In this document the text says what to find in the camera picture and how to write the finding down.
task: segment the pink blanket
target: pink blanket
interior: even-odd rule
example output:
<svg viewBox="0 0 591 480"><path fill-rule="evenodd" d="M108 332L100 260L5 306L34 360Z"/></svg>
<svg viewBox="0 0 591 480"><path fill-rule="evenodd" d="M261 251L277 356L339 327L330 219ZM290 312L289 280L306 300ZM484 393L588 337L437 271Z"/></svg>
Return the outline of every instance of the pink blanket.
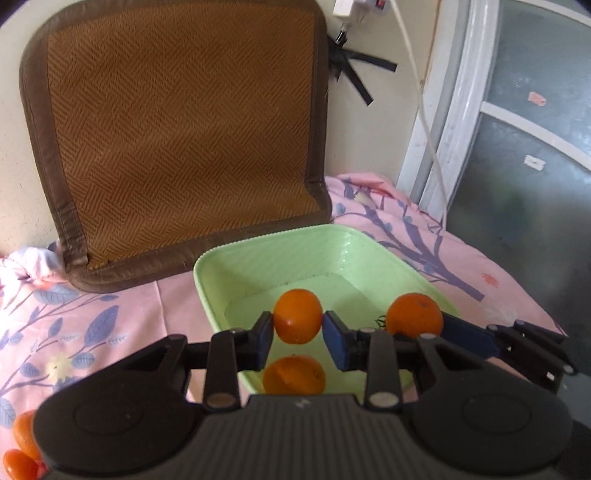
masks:
<svg viewBox="0 0 591 480"><path fill-rule="evenodd" d="M552 319L501 268L441 228L373 174L327 177L336 223L362 230L417 269L477 325ZM0 260L0 455L15 444L15 416L53 392L169 333L212 334L191 272L116 294L63 281L58 256L23 249ZM199 399L203 373L195 372Z"/></svg>

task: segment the green tray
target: green tray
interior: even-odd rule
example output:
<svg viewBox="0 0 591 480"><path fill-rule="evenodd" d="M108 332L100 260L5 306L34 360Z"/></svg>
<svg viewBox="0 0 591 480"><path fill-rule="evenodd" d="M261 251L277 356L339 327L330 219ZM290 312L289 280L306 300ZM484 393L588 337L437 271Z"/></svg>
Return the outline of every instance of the green tray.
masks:
<svg viewBox="0 0 591 480"><path fill-rule="evenodd" d="M376 319L409 292L427 294L443 311L456 314L451 302L404 261L342 225L272 233L213 248L195 264L194 277L215 332L251 328L292 288L314 292L323 309L334 310L351 329L377 327ZM322 364L326 393L363 397L366 374L337 370L322 332L305 345L288 345L275 335L267 364L292 353L311 355ZM263 392L262 373L246 372L242 379L251 392ZM411 381L406 372L403 384Z"/></svg>

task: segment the door frame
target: door frame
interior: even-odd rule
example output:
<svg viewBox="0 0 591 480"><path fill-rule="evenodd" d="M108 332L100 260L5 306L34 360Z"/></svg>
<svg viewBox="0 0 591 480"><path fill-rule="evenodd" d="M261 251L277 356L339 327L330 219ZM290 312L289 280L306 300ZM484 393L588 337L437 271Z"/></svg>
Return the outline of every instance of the door frame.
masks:
<svg viewBox="0 0 591 480"><path fill-rule="evenodd" d="M591 28L590 16L548 0L512 1L548 10ZM418 202L420 209L437 221L441 221L444 209L449 208L453 199L481 114L492 116L530 134L591 171L591 157L582 150L520 115L484 100L493 58L496 54L500 6L501 0L471 0L470 2L462 59L437 148L447 201L444 202L441 195L439 176L431 167Z"/></svg>

